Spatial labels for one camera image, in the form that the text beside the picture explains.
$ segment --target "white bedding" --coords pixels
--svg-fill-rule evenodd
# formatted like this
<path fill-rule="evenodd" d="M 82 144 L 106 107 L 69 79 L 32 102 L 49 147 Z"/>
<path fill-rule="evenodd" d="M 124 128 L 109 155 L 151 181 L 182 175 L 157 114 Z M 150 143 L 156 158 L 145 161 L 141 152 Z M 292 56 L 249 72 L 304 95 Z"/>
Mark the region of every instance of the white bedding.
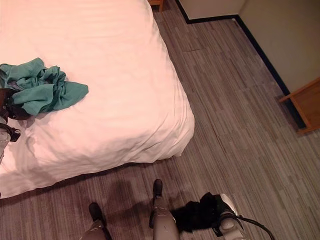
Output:
<path fill-rule="evenodd" d="M 179 156 L 194 116 L 147 0 L 1 0 L 0 63 L 43 59 L 88 95 L 27 121 L 0 165 L 1 198 L 128 162 Z"/>

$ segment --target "black cable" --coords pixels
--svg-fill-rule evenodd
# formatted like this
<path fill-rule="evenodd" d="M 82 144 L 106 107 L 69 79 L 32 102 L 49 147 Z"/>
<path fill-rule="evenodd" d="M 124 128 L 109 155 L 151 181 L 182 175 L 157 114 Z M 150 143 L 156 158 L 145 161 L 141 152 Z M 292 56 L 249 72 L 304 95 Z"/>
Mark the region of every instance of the black cable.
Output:
<path fill-rule="evenodd" d="M 243 216 L 241 216 L 241 215 L 235 216 L 235 217 L 236 217 L 237 219 L 240 219 L 240 220 L 242 220 L 242 221 L 245 221 L 245 222 L 247 222 L 247 223 L 250 223 L 250 224 L 253 224 L 253 225 L 256 225 L 256 226 L 262 228 L 263 230 L 265 230 L 265 231 L 269 234 L 269 237 L 270 237 L 271 240 L 276 240 L 276 238 L 275 238 L 275 236 L 272 234 L 272 232 L 271 232 L 268 228 L 266 228 L 264 225 L 262 225 L 261 223 L 255 221 L 255 220 L 252 220 L 252 219 L 250 219 L 250 218 L 245 218 L 245 217 L 243 217 Z"/>

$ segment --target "gray carpet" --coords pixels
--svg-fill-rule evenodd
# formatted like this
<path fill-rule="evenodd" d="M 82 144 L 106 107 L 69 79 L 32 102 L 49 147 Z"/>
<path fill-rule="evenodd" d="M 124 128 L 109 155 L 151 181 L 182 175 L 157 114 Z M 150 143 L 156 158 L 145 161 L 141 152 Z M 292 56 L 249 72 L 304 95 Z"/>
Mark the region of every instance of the gray carpet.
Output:
<path fill-rule="evenodd" d="M 171 208 L 226 193 L 278 240 L 319 239 L 320 132 L 298 136 L 282 92 L 232 20 L 187 25 L 174 0 L 155 12 L 195 116 L 181 157 L 78 176 L 0 201 L 0 239 L 77 240 L 98 202 L 114 240 L 152 239 L 152 184 Z M 251 239 L 269 239 L 244 224 Z M 212 230 L 182 239 L 216 239 Z"/>

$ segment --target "beige wall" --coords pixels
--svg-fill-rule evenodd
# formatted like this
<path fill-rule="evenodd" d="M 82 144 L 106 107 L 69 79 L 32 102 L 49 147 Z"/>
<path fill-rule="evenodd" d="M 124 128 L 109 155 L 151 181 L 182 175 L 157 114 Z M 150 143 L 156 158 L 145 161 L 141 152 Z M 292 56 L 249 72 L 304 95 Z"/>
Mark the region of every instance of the beige wall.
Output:
<path fill-rule="evenodd" d="M 245 0 L 179 0 L 189 19 L 238 14 Z"/>
<path fill-rule="evenodd" d="M 320 0 L 247 0 L 239 15 L 291 92 L 320 77 Z"/>

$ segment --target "teal cloth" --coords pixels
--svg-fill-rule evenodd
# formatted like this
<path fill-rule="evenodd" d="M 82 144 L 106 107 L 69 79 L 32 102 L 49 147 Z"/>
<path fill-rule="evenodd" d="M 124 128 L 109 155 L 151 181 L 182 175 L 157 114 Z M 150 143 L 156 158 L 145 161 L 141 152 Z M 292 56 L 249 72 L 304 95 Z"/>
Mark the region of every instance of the teal cloth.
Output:
<path fill-rule="evenodd" d="M 65 81 L 66 74 L 60 67 L 46 68 L 40 58 L 21 65 L 0 65 L 0 88 L 14 89 L 13 104 L 31 115 L 65 109 L 80 101 L 88 86 Z"/>

